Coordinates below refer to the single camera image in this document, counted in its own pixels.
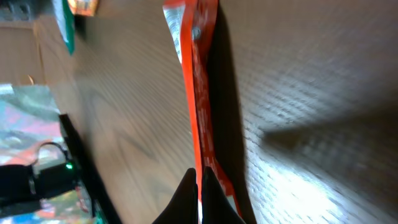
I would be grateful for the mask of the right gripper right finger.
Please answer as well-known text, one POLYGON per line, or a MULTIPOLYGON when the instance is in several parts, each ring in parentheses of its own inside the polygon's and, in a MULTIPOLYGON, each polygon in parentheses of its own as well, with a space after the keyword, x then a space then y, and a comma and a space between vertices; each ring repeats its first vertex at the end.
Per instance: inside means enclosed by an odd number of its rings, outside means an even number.
POLYGON ((245 224, 229 203, 211 167, 202 177, 202 224, 245 224))

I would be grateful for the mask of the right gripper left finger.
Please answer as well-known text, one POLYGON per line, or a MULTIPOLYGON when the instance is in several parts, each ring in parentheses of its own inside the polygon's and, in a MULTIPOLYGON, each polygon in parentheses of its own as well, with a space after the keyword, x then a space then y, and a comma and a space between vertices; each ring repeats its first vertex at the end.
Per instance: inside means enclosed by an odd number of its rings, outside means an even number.
POLYGON ((170 202, 153 224, 198 224, 196 171, 187 169, 170 202))

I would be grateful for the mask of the red packet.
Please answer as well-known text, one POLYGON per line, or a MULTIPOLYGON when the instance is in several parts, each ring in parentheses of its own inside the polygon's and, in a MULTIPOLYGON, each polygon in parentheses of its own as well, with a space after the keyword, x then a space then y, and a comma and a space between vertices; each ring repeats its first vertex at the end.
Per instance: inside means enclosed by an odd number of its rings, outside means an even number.
POLYGON ((207 59, 215 29, 217 0, 166 0, 165 20, 182 66, 192 129, 198 186, 198 218, 202 223, 202 177, 211 167, 229 203, 241 217, 234 187, 216 159, 211 122, 207 59))

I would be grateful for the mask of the green box with label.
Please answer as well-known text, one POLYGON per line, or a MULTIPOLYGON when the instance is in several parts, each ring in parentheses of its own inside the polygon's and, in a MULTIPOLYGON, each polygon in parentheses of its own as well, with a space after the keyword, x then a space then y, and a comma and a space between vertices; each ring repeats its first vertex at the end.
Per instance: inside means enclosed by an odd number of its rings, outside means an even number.
POLYGON ((74 15, 70 10, 67 0, 52 0, 52 6, 62 39, 67 47, 68 53, 72 55, 75 51, 74 15))

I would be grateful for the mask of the orange snack packet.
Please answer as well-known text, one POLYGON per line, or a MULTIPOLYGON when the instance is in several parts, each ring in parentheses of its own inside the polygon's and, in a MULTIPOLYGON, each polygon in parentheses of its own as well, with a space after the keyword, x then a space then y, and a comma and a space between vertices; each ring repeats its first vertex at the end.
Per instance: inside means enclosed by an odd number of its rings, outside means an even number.
POLYGON ((79 16, 94 16, 99 0, 67 0, 71 12, 79 16))

